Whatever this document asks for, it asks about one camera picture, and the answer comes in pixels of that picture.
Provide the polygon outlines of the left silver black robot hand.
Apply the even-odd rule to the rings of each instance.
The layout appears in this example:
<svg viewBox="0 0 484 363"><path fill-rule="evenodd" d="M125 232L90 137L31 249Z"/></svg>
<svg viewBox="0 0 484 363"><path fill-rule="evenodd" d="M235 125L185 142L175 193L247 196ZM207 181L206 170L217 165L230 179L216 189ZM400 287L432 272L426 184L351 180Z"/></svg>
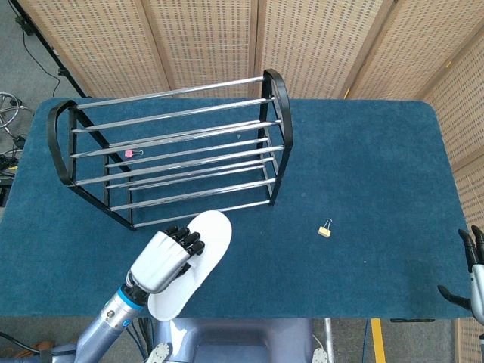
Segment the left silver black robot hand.
<svg viewBox="0 0 484 363"><path fill-rule="evenodd" d="M161 293L191 268L205 248L199 232L172 226L158 231L133 263L128 282L149 294Z"/></svg>

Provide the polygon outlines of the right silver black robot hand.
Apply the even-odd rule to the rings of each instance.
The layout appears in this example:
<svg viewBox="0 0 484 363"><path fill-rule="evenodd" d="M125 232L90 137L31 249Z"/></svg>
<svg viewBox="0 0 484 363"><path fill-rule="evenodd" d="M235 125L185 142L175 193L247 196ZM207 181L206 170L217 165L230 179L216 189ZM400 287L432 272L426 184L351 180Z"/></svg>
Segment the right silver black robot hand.
<svg viewBox="0 0 484 363"><path fill-rule="evenodd" d="M476 225L471 225L471 231L473 237L458 229L470 276L471 297L454 295L443 285L438 285L437 288L445 300L470 311L474 319L483 325L483 231Z"/></svg>

